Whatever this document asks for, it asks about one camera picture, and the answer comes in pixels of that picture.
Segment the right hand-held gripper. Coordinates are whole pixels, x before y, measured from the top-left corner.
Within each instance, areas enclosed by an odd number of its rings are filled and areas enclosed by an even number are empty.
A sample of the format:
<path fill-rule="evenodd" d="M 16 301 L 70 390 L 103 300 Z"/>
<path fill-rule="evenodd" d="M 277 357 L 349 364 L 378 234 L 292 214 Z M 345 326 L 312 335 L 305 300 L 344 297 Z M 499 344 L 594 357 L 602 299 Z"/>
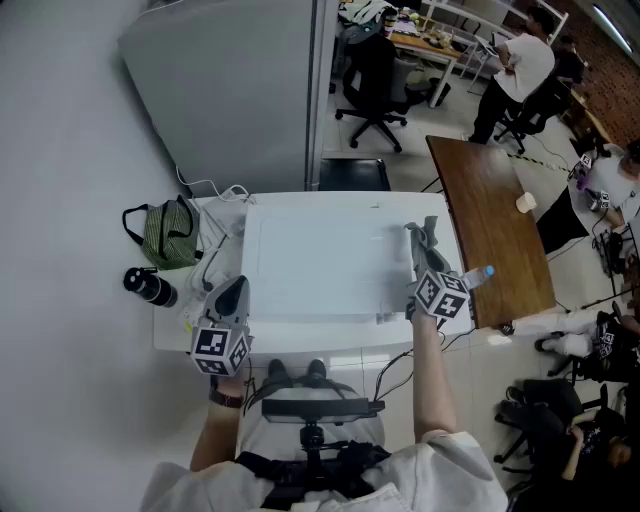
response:
<path fill-rule="evenodd" d="M 427 251 L 426 262 L 426 235 L 422 230 L 412 230 L 410 242 L 413 271 L 417 281 L 407 286 L 408 303 L 405 318 L 411 320 L 415 312 L 421 311 L 439 319 L 454 319 L 468 305 L 470 294 L 464 281 L 445 274 L 452 273 L 453 269 L 435 247 Z M 433 271 L 425 271 L 427 263 Z"/>

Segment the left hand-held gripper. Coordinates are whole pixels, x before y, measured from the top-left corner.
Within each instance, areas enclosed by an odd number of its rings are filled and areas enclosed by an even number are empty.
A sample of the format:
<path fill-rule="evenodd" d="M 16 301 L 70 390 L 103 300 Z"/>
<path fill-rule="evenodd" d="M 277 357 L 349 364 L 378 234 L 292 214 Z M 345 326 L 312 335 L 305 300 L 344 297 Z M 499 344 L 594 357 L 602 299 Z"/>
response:
<path fill-rule="evenodd" d="M 244 275 L 227 280 L 208 295 L 207 308 L 193 328 L 190 351 L 201 373 L 212 376 L 238 373 L 253 342 L 248 315 L 249 281 Z"/>

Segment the gray knitted cloth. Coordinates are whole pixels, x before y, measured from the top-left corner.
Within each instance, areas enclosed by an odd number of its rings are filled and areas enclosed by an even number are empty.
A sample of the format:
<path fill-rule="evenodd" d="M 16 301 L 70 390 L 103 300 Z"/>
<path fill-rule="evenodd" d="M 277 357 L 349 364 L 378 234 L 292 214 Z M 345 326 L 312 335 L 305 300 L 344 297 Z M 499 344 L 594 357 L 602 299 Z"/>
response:
<path fill-rule="evenodd" d="M 404 228 L 409 232 L 409 239 L 410 239 L 410 233 L 412 230 L 422 230 L 424 232 L 424 234 L 426 235 L 426 243 L 425 243 L 425 246 L 427 247 L 426 255 L 427 255 L 427 251 L 430 248 L 436 247 L 438 244 L 438 240 L 435 235 L 437 220 L 438 220 L 437 216 L 427 216 L 424 218 L 422 226 L 418 225 L 415 222 L 409 222 L 404 225 Z"/>

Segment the white box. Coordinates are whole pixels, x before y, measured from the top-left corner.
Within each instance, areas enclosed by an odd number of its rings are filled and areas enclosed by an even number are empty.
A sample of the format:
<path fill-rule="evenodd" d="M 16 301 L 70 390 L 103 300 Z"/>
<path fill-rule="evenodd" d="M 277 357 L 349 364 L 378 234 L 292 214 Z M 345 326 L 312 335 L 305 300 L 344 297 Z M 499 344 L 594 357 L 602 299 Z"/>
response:
<path fill-rule="evenodd" d="M 408 221 L 382 206 L 250 207 L 241 273 L 251 319 L 345 323 L 404 312 L 413 280 Z"/>

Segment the person's left forearm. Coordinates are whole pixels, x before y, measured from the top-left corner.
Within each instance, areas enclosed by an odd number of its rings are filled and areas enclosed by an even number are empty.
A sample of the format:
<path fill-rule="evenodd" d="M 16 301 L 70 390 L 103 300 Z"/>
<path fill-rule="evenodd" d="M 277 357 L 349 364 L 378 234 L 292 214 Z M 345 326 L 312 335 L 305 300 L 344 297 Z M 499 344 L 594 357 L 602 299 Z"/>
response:
<path fill-rule="evenodd" d="M 223 378 L 210 388 L 212 394 L 227 397 L 224 404 L 209 399 L 207 414 L 196 442 L 189 469 L 203 471 L 221 462 L 233 461 L 241 419 L 241 407 L 231 407 L 228 401 L 243 402 L 244 379 L 241 373 Z"/>

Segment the person's right forearm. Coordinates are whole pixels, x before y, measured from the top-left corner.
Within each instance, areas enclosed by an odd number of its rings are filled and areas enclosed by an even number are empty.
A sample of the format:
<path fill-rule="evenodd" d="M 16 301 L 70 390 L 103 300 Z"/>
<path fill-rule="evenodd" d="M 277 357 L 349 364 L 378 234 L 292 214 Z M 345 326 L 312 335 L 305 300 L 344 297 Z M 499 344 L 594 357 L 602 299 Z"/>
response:
<path fill-rule="evenodd" d="M 413 329 L 413 423 L 417 442 L 430 432 L 457 432 L 454 401 L 437 331 L 437 320 L 416 311 Z"/>

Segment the white plug adapter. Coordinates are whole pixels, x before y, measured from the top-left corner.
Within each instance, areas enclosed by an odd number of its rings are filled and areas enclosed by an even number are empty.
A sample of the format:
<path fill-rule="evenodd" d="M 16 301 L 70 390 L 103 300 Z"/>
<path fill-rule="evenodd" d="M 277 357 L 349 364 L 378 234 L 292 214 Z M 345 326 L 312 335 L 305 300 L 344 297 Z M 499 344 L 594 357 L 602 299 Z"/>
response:
<path fill-rule="evenodd" d="M 182 325 L 187 332 L 191 332 L 192 329 L 198 324 L 199 319 L 203 313 L 207 297 L 208 293 L 205 291 L 190 292 L 187 295 L 186 301 L 180 313 Z"/>

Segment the clear bottle with blue cap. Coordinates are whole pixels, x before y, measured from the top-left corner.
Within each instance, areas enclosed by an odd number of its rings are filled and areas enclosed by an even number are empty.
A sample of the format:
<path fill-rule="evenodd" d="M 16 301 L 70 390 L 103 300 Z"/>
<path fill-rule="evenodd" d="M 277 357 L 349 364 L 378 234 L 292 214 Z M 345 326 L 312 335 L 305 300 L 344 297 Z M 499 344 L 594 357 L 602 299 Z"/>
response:
<path fill-rule="evenodd" d="M 495 273 L 492 265 L 474 268 L 462 276 L 468 290 L 476 289 L 486 283 Z"/>

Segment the brown wooden table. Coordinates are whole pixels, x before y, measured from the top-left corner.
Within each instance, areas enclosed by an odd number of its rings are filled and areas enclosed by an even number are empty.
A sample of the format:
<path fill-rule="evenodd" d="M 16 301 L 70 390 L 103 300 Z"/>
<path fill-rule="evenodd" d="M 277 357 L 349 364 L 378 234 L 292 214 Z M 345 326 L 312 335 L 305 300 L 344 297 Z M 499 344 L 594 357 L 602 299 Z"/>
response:
<path fill-rule="evenodd" d="M 532 213 L 516 200 L 524 189 L 497 147 L 427 136 L 458 235 L 464 268 L 495 274 L 472 291 L 476 327 L 494 327 L 556 305 L 549 266 Z"/>

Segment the black bottle with dotted lid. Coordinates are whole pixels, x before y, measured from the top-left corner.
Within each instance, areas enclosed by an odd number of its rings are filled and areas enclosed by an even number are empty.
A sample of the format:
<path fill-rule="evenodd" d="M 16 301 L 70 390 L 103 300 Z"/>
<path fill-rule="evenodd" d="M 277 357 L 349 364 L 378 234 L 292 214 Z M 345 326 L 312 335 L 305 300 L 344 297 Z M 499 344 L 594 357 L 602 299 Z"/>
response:
<path fill-rule="evenodd" d="M 128 269 L 123 285 L 127 291 L 154 306 L 171 308 L 178 299 L 176 288 L 160 277 L 155 267 Z"/>

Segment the person's left shoe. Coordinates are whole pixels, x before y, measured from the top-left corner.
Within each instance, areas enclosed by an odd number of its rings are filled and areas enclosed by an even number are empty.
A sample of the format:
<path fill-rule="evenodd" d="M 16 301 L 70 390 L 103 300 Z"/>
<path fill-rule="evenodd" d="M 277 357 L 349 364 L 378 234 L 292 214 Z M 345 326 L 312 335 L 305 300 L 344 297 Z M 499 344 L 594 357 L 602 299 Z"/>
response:
<path fill-rule="evenodd" d="M 279 388 L 290 387 L 292 379 L 289 376 L 284 363 L 280 359 L 272 359 L 267 368 L 267 378 L 264 381 L 269 386 Z"/>

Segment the green striped bag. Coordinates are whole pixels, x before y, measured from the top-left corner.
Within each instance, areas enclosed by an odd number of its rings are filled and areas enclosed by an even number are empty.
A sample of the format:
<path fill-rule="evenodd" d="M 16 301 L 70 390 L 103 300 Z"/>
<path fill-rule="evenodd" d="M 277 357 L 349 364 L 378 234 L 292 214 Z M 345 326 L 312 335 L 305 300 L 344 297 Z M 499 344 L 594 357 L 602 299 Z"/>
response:
<path fill-rule="evenodd" d="M 127 225 L 127 217 L 136 212 L 146 214 L 143 234 Z M 195 266 L 203 252 L 197 249 L 200 215 L 182 195 L 161 206 L 149 204 L 122 213 L 125 232 L 141 248 L 146 259 L 162 271 Z"/>

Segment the brown wrist watch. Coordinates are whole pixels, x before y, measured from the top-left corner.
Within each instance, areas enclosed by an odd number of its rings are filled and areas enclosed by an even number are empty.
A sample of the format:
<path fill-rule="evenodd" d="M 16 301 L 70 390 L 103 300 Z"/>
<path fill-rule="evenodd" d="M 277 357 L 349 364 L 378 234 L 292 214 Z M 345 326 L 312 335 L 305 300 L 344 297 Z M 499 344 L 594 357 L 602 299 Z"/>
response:
<path fill-rule="evenodd" d="M 209 401 L 213 404 L 232 409 L 240 409 L 244 405 L 244 399 L 242 397 L 227 395 L 220 392 L 217 388 L 211 388 L 209 390 Z"/>

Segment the black box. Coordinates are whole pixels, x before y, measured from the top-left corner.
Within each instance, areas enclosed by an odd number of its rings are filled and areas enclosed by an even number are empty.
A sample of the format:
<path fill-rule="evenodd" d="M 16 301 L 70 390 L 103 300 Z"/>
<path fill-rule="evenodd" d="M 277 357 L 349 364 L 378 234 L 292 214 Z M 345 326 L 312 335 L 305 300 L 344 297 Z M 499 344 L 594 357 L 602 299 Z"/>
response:
<path fill-rule="evenodd" d="M 318 190 L 389 192 L 391 186 L 382 159 L 323 159 Z"/>

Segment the person's gray trousers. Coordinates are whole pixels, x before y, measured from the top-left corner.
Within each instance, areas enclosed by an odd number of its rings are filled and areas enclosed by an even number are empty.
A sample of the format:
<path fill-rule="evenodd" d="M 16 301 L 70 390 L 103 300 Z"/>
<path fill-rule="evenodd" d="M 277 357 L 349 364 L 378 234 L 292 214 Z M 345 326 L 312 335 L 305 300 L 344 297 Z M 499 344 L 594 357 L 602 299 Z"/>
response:
<path fill-rule="evenodd" d="M 320 388 L 303 387 L 299 383 L 286 381 L 268 384 L 260 397 L 248 408 L 240 424 L 238 452 L 250 452 L 273 460 L 304 460 L 306 454 L 300 441 L 301 424 L 272 423 L 262 415 L 262 397 L 275 400 L 331 400 L 340 396 L 331 386 Z M 385 433 L 379 416 L 358 419 L 354 422 L 336 426 L 333 423 L 321 423 L 324 442 L 355 441 L 371 443 L 383 447 Z"/>

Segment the black office chair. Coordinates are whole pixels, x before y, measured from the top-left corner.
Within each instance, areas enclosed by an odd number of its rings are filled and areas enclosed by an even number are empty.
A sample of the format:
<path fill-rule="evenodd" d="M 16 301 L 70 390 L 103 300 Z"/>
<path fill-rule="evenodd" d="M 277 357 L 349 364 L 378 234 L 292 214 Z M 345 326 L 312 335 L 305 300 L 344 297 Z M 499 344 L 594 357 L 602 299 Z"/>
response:
<path fill-rule="evenodd" d="M 380 33 L 352 45 L 348 54 L 350 64 L 342 84 L 343 95 L 351 107 L 338 108 L 335 118 L 340 120 L 348 115 L 363 120 L 351 135 L 349 145 L 357 148 L 359 137 L 368 128 L 376 127 L 389 139 L 394 151 L 400 153 L 402 146 L 389 125 L 399 122 L 405 126 L 410 108 L 427 100 L 425 87 L 408 83 L 416 64 L 400 59 L 392 41 Z"/>

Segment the black chest harness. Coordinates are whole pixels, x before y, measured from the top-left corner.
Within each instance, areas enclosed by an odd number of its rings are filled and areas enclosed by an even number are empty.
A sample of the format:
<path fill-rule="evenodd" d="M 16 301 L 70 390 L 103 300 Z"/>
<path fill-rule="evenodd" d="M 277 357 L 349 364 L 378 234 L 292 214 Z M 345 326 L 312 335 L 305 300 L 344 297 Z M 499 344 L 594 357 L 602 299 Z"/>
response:
<path fill-rule="evenodd" d="M 337 441 L 326 443 L 323 429 L 308 422 L 300 430 L 306 453 L 304 460 L 270 460 L 250 452 L 241 453 L 235 462 L 274 484 L 263 502 L 265 508 L 285 511 L 300 503 L 309 492 L 336 491 L 355 499 L 373 492 L 362 475 L 390 457 L 384 448 L 372 443 Z"/>

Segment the gray partition panel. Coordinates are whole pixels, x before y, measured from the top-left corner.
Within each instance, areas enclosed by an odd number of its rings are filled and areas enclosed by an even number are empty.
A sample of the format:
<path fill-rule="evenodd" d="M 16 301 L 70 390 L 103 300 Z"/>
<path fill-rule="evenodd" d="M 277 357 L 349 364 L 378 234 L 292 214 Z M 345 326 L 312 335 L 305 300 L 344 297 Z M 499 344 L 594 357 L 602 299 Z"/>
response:
<path fill-rule="evenodd" d="M 311 183 L 326 22 L 336 0 L 174 0 L 118 46 L 152 126 L 197 197 Z"/>

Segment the white cluttered desk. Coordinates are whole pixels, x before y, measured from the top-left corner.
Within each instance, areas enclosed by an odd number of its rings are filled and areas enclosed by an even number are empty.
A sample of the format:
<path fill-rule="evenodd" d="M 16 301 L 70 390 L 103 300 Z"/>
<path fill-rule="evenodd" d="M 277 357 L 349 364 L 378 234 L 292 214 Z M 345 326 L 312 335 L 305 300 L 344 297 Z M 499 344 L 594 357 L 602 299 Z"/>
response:
<path fill-rule="evenodd" d="M 471 34 L 451 25 L 418 19 L 398 20 L 391 28 L 391 41 L 403 51 L 421 60 L 441 63 L 444 70 L 436 78 L 436 86 L 429 99 L 429 107 L 435 108 L 444 99 L 444 90 L 455 70 L 463 78 L 471 77 L 471 91 L 480 74 L 491 59 L 497 57 L 494 46 L 481 36 Z"/>

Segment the person's white shirt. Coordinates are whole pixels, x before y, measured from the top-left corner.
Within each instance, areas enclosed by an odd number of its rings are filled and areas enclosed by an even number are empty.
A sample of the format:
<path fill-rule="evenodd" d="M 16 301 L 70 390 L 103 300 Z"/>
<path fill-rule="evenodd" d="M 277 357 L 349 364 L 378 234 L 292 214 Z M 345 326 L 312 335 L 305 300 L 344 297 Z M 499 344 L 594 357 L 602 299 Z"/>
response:
<path fill-rule="evenodd" d="M 265 503 L 274 485 L 223 462 L 200 472 L 158 465 L 140 512 L 506 512 L 508 499 L 476 440 L 442 430 L 395 452 L 364 474 L 373 490 L 346 498 L 310 492 L 278 510 Z"/>

